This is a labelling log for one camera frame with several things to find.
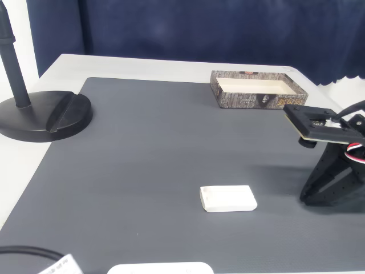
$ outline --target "white label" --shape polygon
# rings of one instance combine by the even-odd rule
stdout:
[[[83,272],[74,257],[68,254],[39,274],[83,274]]]

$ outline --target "open box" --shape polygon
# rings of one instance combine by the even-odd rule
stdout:
[[[210,86],[222,108],[282,109],[304,105],[308,94],[285,73],[212,71]]]

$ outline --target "round black base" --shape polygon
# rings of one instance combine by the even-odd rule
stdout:
[[[25,142],[51,142],[71,137],[92,119],[90,100],[70,91],[29,94],[31,105],[15,106],[14,98],[0,103],[0,133]]]

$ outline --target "white eraser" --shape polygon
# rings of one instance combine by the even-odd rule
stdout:
[[[257,208],[249,186],[201,187],[200,200],[208,212],[251,211]]]

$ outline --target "black cable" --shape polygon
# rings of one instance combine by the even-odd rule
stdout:
[[[64,257],[63,254],[49,249],[39,247],[27,247],[24,245],[9,245],[5,247],[0,247],[0,254],[26,254],[48,258],[53,261],[58,261],[62,257]]]

